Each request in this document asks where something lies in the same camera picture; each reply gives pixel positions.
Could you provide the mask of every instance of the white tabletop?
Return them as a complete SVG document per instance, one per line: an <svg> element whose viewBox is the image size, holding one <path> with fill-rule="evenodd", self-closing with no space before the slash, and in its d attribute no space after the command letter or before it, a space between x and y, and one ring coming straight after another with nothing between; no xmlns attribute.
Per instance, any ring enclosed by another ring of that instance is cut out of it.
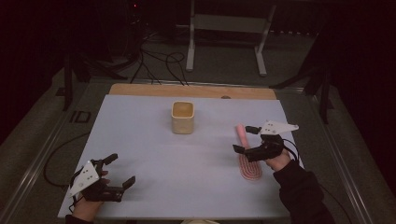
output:
<svg viewBox="0 0 396 224"><path fill-rule="evenodd" d="M172 133L174 101L194 103L192 134ZM136 176L121 203L103 205L102 218L287 217L273 171L262 161L262 178L246 180L233 152L233 144L240 144L238 123L262 126L267 119L287 122L279 101L107 95L77 169L88 160L118 153L104 167L109 186L120 187ZM291 133L281 135L293 142ZM247 138L252 147L260 144L258 135L248 133ZM65 196L58 217L69 214L71 203Z"/></svg>

